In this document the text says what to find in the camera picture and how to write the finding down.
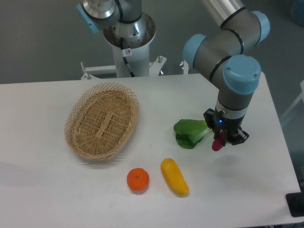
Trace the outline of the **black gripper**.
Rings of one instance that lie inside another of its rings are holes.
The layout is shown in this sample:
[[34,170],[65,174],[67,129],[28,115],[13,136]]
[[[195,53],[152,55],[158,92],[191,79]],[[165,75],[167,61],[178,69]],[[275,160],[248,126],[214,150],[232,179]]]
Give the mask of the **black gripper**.
[[204,113],[204,118],[208,128],[214,132],[213,139],[221,137],[222,145],[227,143],[231,145],[238,145],[244,143],[249,134],[245,132],[242,127],[244,115],[237,119],[232,119],[224,116],[224,111],[217,111],[217,109],[208,109]]

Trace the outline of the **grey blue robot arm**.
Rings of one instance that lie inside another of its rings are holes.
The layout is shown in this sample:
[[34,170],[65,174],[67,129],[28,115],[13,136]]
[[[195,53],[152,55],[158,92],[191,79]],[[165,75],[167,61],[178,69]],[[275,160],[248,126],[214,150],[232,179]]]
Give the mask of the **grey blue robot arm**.
[[[204,113],[214,138],[241,144],[248,139],[241,123],[261,75],[260,64],[245,52],[267,37],[270,23],[265,14],[248,11],[239,0],[203,4],[221,31],[213,38],[192,36],[182,56],[218,89],[216,107]],[[141,1],[84,0],[76,9],[90,31],[102,31],[112,46],[118,77],[149,75],[149,45],[156,29]]]

